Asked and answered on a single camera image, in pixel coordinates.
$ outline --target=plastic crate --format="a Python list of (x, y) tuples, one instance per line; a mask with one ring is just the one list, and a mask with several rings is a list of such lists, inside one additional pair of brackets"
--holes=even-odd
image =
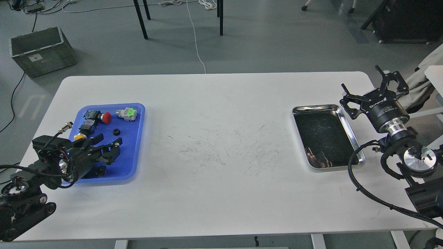
[(74, 50), (59, 27), (10, 39), (11, 57), (30, 78), (77, 63)]

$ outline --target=metal tray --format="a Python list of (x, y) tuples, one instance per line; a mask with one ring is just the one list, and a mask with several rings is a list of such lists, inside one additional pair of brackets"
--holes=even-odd
[[(298, 106), (292, 110), (308, 164), (314, 169), (344, 169), (360, 145), (338, 105)], [(362, 151), (353, 165), (366, 161)]]

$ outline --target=chair leg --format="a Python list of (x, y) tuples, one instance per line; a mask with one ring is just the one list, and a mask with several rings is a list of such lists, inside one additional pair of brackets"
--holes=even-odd
[(148, 35), (146, 34), (146, 28), (144, 27), (143, 17), (141, 16), (140, 6), (138, 5), (138, 0), (134, 0), (134, 6), (136, 7), (137, 16), (139, 18), (141, 31), (143, 32), (143, 37), (145, 40), (148, 39)]
[(350, 8), (348, 12), (353, 13), (356, 6), (357, 6), (357, 0), (354, 0), (354, 3), (352, 3), (352, 8)]
[(149, 8), (146, 0), (143, 0), (144, 11), (146, 12), (146, 17), (151, 20), (151, 15), (149, 14)]
[(302, 10), (303, 10), (303, 11), (306, 11), (307, 6), (308, 6), (311, 2), (312, 2), (312, 0), (308, 0), (308, 1), (305, 3), (305, 5), (302, 7)]
[(223, 35), (223, 0), (219, 0), (219, 4), (220, 4), (220, 35)]

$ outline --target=black chair leg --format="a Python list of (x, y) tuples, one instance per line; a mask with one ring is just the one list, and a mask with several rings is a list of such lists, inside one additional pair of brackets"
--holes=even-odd
[(134, 6), (136, 7), (137, 16), (139, 18), (141, 31), (143, 32), (143, 37), (145, 40), (148, 39), (148, 35), (146, 34), (146, 28), (144, 27), (143, 17), (141, 16), (140, 6), (138, 5), (138, 0), (134, 0)]
[(218, 0), (219, 6), (220, 6), (220, 35), (223, 35), (223, 0)]
[(146, 0), (143, 0), (143, 5), (144, 5), (144, 11), (146, 11), (146, 17), (148, 18), (148, 20), (151, 20), (151, 15), (149, 14), (149, 8), (148, 4), (146, 3)]

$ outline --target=power strip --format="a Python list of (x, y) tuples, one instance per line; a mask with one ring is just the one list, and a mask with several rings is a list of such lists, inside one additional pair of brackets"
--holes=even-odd
[(34, 4), (32, 6), (25, 7), (26, 13), (36, 13), (36, 12), (39, 12), (43, 9), (44, 9), (43, 5), (41, 5), (41, 4)]

